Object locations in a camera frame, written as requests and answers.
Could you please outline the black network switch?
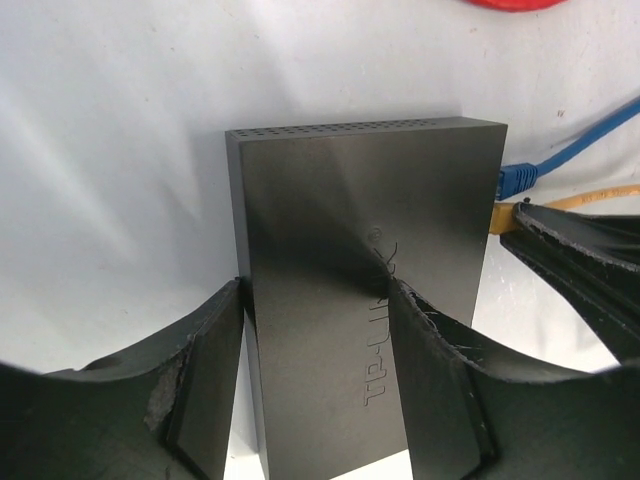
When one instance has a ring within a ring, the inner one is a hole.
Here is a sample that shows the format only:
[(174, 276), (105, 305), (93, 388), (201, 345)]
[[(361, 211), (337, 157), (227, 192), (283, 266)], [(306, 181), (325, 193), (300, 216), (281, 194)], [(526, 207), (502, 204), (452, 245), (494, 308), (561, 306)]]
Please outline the black network switch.
[(389, 283), (472, 318), (506, 136), (464, 117), (227, 132), (267, 478), (331, 479), (405, 449)]

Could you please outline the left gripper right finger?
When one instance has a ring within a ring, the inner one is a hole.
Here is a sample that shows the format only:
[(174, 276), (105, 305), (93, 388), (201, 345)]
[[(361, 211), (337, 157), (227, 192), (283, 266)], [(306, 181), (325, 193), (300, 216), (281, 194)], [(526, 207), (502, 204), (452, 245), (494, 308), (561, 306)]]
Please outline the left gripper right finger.
[(598, 373), (506, 347), (400, 280), (389, 325), (417, 479), (635, 479), (639, 363)]

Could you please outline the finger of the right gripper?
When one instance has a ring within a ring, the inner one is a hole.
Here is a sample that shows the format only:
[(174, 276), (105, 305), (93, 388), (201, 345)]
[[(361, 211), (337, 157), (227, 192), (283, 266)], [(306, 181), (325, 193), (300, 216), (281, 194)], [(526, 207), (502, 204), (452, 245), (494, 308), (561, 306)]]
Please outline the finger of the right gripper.
[(514, 221), (514, 255), (541, 277), (639, 278), (637, 215), (578, 214), (518, 203)]
[(639, 268), (549, 236), (505, 234), (501, 245), (555, 289), (621, 363), (639, 358)]

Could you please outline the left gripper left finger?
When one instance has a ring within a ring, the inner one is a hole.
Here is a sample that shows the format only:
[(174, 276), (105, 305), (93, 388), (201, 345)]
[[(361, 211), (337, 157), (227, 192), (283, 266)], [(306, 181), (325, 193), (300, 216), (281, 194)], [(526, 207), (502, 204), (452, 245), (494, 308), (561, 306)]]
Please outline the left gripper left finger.
[(232, 280), (80, 370), (1, 367), (5, 479), (220, 479), (244, 324)]

